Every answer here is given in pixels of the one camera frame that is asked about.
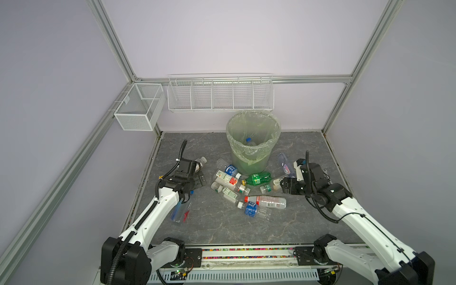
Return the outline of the crushed clear bottle purple label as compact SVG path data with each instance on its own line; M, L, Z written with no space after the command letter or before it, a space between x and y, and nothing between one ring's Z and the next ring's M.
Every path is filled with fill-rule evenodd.
M289 162L289 159L287 158L287 156L284 153L279 153L278 161L279 161L279 164L280 164L283 172L288 177L292 177L293 176L293 172L292 172L293 167L290 166L290 162Z

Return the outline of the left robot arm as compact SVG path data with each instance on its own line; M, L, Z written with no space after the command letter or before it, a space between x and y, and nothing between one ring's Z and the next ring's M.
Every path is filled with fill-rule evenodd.
M185 262L184 241L167 237L153 246L152 239L167 215L189 201L203 185L207 160L177 159L171 171L159 178L154 198L119 237L109 237L101 252L100 281L104 285L145 285L152 273L165 265Z

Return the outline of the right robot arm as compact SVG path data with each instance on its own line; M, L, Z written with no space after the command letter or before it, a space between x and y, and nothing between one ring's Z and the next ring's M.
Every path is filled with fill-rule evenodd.
M284 178L281 187L292 195L302 195L327 221L345 223L374 252L366 256L333 235L313 243L307 254L315 262L330 261L350 268L375 285L431 285L435 260L425 251L417 252L397 239L359 204L343 185L330 183L327 174L309 158L294 162L294 178Z

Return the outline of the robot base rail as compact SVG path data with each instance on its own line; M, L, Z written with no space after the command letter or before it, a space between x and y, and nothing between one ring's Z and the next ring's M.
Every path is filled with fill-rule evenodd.
M311 257L310 245L197 245L186 249L179 265L154 272L150 285L269 285L279 282L310 282L333 285L343 266L320 265Z

